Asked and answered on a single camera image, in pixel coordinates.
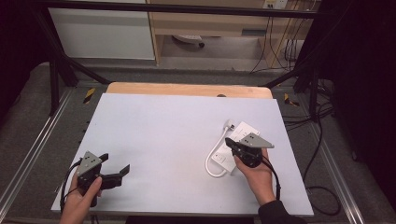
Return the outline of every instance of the desk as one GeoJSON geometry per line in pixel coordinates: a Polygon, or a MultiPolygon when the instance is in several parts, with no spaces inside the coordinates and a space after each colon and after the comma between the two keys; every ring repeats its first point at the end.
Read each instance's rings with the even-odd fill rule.
{"type": "MultiPolygon", "coordinates": [[[[269,156],[282,185],[281,200],[291,214],[312,216],[276,100],[270,98],[269,90],[257,87],[111,84],[75,160],[86,150],[98,156],[109,153],[102,174],[117,173],[128,163],[131,173],[121,187],[105,190],[92,211],[146,216],[257,215],[259,206],[239,170],[222,178],[205,172],[207,153],[221,136],[224,122],[234,119],[251,124],[275,144],[269,156]],[[242,89],[246,90],[244,98],[210,97],[236,96],[242,89]]],[[[214,162],[211,168],[213,172],[219,169],[214,162]]],[[[59,211],[59,197],[54,211],[59,211]]]]}

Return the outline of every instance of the sleeve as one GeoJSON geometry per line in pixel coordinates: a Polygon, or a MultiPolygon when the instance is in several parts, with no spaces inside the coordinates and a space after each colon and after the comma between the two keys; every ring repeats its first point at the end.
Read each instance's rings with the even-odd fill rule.
{"type": "Polygon", "coordinates": [[[266,203],[259,208],[259,217],[264,224],[306,223],[300,217],[291,216],[281,201],[266,203]]]}

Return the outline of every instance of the power strip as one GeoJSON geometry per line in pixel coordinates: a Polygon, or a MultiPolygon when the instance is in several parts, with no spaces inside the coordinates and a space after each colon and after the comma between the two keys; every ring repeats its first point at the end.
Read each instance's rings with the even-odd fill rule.
{"type": "MultiPolygon", "coordinates": [[[[235,130],[233,130],[229,138],[233,139],[235,142],[239,142],[239,140],[250,133],[255,133],[257,135],[260,134],[259,131],[242,121],[235,128],[235,130]]],[[[235,160],[233,159],[233,153],[231,152],[231,149],[227,147],[225,142],[221,144],[219,149],[212,155],[211,158],[228,172],[232,172],[236,166],[235,160]]]]}

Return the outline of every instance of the human hand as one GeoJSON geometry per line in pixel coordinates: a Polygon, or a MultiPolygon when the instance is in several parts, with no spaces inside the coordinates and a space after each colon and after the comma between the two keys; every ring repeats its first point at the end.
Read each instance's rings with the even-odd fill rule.
{"type": "MultiPolygon", "coordinates": [[[[262,149],[262,155],[268,159],[266,148],[262,149]]],[[[259,205],[274,201],[276,197],[273,192],[272,172],[270,168],[262,163],[255,168],[250,168],[237,156],[233,156],[233,158],[235,159],[236,167],[238,167],[247,178],[248,185],[256,196],[259,205]]]]}
{"type": "Polygon", "coordinates": [[[75,189],[78,187],[78,177],[77,174],[74,174],[70,184],[70,190],[73,191],[67,196],[60,223],[82,223],[90,210],[92,199],[100,193],[101,185],[102,177],[99,176],[92,182],[85,195],[82,196],[79,189],[75,189]]]}

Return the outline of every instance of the white charging cable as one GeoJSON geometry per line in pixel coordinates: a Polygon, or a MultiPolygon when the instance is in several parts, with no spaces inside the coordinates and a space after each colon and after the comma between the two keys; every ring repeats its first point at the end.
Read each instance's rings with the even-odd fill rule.
{"type": "Polygon", "coordinates": [[[219,139],[219,141],[215,144],[215,146],[212,148],[212,150],[209,152],[209,154],[207,155],[207,157],[206,157],[206,160],[205,160],[205,168],[206,168],[206,171],[207,171],[207,173],[209,174],[209,175],[211,175],[211,176],[213,176],[213,177],[215,177],[215,178],[218,178],[218,177],[222,177],[222,176],[224,176],[226,173],[227,173],[227,171],[226,170],[223,170],[220,174],[213,174],[212,172],[210,172],[210,170],[209,170],[209,160],[210,160],[210,157],[212,156],[212,154],[213,154],[213,152],[216,150],[216,148],[219,146],[219,143],[221,142],[221,140],[224,138],[224,136],[225,136],[225,134],[229,131],[229,130],[233,130],[233,128],[234,128],[235,126],[233,126],[233,121],[231,120],[231,119],[229,119],[229,120],[227,120],[227,122],[224,124],[224,127],[223,127],[223,134],[221,135],[221,138],[219,139]]]}

